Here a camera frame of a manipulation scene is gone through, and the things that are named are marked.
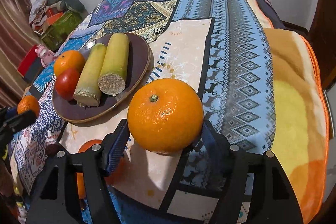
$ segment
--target screw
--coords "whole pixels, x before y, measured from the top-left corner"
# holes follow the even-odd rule
[[[100,144],[92,145],[92,150],[93,151],[98,151],[100,148],[101,148]]]
[[[272,151],[266,151],[266,156],[269,157],[269,158],[273,158],[274,153]]]
[[[230,149],[231,149],[232,151],[238,151],[238,150],[239,150],[239,146],[236,145],[236,144],[232,144],[232,145],[230,145]]]
[[[64,155],[65,155],[65,152],[63,150],[58,151],[57,154],[56,154],[56,156],[59,157],[59,158],[62,158]]]

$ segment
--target curtain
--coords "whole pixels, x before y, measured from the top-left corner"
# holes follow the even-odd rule
[[[29,23],[30,0],[0,0],[0,106],[15,106],[27,83],[16,71],[39,39]]]

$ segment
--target sugarcane piece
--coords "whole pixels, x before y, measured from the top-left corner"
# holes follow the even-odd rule
[[[126,87],[129,39],[124,33],[111,36],[107,46],[98,86],[108,95],[116,96]]]
[[[91,49],[73,94],[73,98],[80,106],[99,106],[101,91],[98,87],[98,78],[105,53],[106,46],[102,43],[97,43]]]

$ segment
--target patterned tablecloth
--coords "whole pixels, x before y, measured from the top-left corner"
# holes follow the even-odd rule
[[[218,134],[249,152],[263,153],[271,148],[275,133],[272,60],[262,28],[270,25],[255,5],[249,5],[253,1],[103,0],[61,51],[78,50],[110,33],[142,36],[155,63],[144,84],[164,77],[187,82],[202,99],[205,118]],[[12,142],[14,180],[28,193],[43,169],[46,145],[60,140],[69,152],[76,153],[86,141],[113,132],[127,114],[124,104],[85,126],[66,124],[53,109],[54,81],[51,64],[34,82],[35,88],[44,92],[41,114]],[[154,223],[148,222],[148,213],[135,208],[129,197],[200,223],[210,219],[225,181],[212,170],[202,140],[193,151],[172,156],[145,151],[133,138],[127,148],[125,178],[114,185],[117,194],[111,194],[122,223]],[[250,190],[248,180],[240,222],[248,211]]]

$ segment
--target yellow blanket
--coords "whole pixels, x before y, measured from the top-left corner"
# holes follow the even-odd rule
[[[318,212],[324,191],[329,118],[319,68],[309,43],[295,32],[264,29],[272,58],[277,155],[299,201],[304,223]]]

